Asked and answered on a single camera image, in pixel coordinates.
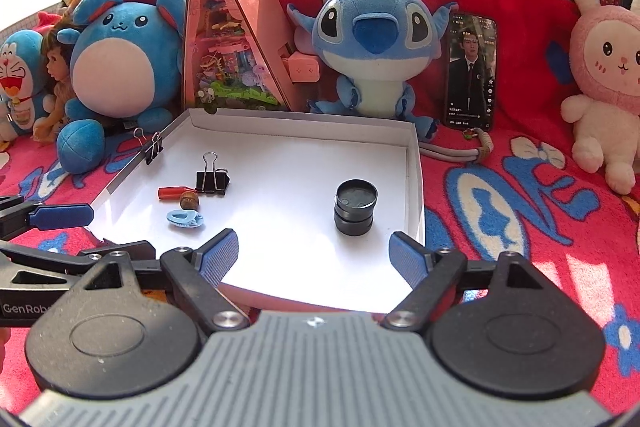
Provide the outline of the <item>light blue hair clip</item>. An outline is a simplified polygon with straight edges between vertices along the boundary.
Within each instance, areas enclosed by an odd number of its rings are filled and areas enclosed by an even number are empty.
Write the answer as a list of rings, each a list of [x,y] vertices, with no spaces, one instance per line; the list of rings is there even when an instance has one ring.
[[[175,209],[166,215],[167,221],[177,228],[197,229],[204,223],[204,218],[198,210]]]

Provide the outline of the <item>brown hazelnut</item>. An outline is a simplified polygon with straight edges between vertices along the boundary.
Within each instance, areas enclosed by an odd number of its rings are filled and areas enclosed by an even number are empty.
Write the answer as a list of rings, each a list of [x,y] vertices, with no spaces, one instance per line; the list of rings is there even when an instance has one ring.
[[[198,210],[200,207],[198,193],[192,190],[183,191],[179,197],[179,205],[183,210]]]

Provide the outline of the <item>red orange cylinder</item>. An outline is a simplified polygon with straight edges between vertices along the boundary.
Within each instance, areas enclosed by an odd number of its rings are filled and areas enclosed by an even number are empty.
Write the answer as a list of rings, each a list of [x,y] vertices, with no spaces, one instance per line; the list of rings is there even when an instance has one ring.
[[[187,186],[164,186],[157,189],[157,197],[161,202],[175,202],[186,192],[193,192],[193,188]]]

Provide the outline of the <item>black binder clip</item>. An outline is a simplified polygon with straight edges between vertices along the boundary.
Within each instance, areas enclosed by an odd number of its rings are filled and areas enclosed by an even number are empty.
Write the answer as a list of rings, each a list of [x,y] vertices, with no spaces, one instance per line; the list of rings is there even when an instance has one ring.
[[[144,156],[145,162],[150,165],[151,162],[163,152],[163,135],[160,132],[154,132],[149,138],[144,134],[142,128],[137,127],[132,132],[132,136],[140,145],[140,153]]]
[[[230,183],[227,169],[217,168],[218,154],[213,150],[203,154],[204,167],[195,173],[195,191],[205,195],[226,195]]]

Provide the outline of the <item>black round container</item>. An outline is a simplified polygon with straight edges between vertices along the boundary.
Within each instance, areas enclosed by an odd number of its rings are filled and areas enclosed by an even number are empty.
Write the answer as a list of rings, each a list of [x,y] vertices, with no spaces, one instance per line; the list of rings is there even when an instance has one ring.
[[[378,202],[378,190],[366,180],[349,179],[336,189],[334,223],[348,236],[366,234],[373,225],[373,211]]]

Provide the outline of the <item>red cartoon blanket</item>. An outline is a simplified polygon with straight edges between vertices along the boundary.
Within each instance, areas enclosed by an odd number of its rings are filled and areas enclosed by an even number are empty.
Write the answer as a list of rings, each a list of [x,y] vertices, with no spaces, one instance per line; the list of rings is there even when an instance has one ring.
[[[604,327],[593,393],[612,412],[627,410],[639,401],[639,181],[620,197],[602,171],[585,173],[570,155],[572,126],[560,106],[578,91],[556,80],[544,52],[552,42],[566,49],[578,9],[570,0],[424,0],[430,9],[450,1],[497,23],[495,148],[480,165],[422,159],[427,243],[483,258],[512,247],[530,257]],[[280,2],[311,14],[321,5]],[[1,154],[1,195],[90,202],[139,147],[113,138],[104,167],[69,176],[54,146],[23,136]]]

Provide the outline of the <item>black binder clip on rim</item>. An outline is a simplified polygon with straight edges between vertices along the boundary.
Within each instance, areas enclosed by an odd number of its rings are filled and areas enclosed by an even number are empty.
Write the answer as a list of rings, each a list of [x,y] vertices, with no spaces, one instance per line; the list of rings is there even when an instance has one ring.
[[[160,132],[154,132],[149,138],[144,134],[142,128],[137,127],[132,132],[132,136],[140,145],[140,153],[144,156],[145,162],[150,165],[151,162],[163,152],[163,135]]]

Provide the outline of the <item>white cardboard box tray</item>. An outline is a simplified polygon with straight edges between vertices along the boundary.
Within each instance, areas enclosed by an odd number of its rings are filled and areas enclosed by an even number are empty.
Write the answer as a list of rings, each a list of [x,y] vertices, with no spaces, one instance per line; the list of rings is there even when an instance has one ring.
[[[226,195],[201,198],[201,227],[174,227],[157,189],[193,185],[210,150],[228,170]],[[336,189],[349,179],[378,190],[373,225],[360,236],[334,223]],[[262,309],[388,312],[409,292],[388,259],[390,236],[423,239],[425,232],[413,125],[308,113],[189,109],[164,130],[163,152],[150,165],[143,155],[132,158],[93,208],[94,237],[147,241],[158,253],[234,230],[239,257],[222,287]]]

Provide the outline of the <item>Doraemon plush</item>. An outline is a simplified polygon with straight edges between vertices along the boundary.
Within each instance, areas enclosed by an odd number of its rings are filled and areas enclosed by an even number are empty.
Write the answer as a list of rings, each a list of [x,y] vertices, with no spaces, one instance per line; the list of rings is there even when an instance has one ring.
[[[31,134],[46,118],[52,98],[46,90],[48,75],[40,53],[42,35],[22,29],[1,47],[1,144]]]

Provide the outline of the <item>brown haired doll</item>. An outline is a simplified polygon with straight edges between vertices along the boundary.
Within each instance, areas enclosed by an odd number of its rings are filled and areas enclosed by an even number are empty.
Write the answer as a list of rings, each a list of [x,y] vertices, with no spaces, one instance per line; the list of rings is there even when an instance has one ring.
[[[58,32],[62,29],[77,29],[77,26],[70,21],[69,17],[61,18],[44,35],[40,48],[49,76],[47,90],[53,96],[49,115],[43,120],[38,120],[32,128],[34,140],[40,143],[55,141],[62,128],[70,121],[65,113],[65,105],[75,98],[75,92],[70,83],[70,58],[74,46],[58,41]]]

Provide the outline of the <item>blue round mouse plush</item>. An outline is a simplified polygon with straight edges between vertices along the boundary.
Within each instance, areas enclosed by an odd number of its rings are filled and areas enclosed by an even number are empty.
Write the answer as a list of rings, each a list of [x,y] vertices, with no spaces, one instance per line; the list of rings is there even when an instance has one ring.
[[[122,124],[150,134],[172,121],[171,102],[181,86],[186,0],[80,0],[74,29],[58,40],[73,46],[65,104],[70,122],[58,134],[56,153],[73,174],[99,166],[106,129]]]

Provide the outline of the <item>black smartphone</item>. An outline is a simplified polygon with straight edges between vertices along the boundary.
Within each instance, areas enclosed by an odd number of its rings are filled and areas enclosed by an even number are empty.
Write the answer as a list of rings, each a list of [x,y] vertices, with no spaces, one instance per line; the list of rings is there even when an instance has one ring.
[[[496,101],[497,24],[487,17],[449,17],[445,124],[489,131]]]

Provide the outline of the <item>pink triangular diorama box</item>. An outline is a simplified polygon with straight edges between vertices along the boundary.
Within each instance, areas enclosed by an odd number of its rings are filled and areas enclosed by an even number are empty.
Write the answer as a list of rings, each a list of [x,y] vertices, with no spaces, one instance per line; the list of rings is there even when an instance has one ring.
[[[279,0],[186,0],[182,106],[306,112],[313,83],[291,79],[294,36]]]

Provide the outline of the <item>blue Stitch plush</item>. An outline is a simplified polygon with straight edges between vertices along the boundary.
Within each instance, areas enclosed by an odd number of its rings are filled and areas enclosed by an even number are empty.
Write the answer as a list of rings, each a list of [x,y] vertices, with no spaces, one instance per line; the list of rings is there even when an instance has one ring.
[[[290,4],[288,15],[308,32],[314,53],[337,72],[337,100],[311,101],[311,112],[409,121],[419,139],[431,140],[437,121],[413,114],[408,81],[442,56],[440,40],[457,8],[456,2],[432,12],[422,0],[326,0],[311,17]]]

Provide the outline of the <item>pink bunny plush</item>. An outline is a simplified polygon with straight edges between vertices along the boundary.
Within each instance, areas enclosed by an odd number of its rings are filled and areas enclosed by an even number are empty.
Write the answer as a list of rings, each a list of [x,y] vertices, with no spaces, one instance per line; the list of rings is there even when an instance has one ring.
[[[604,170],[610,189],[627,195],[639,157],[639,0],[629,9],[574,0],[580,17],[570,35],[570,72],[580,89],[561,104],[574,129],[572,156],[585,172]]]

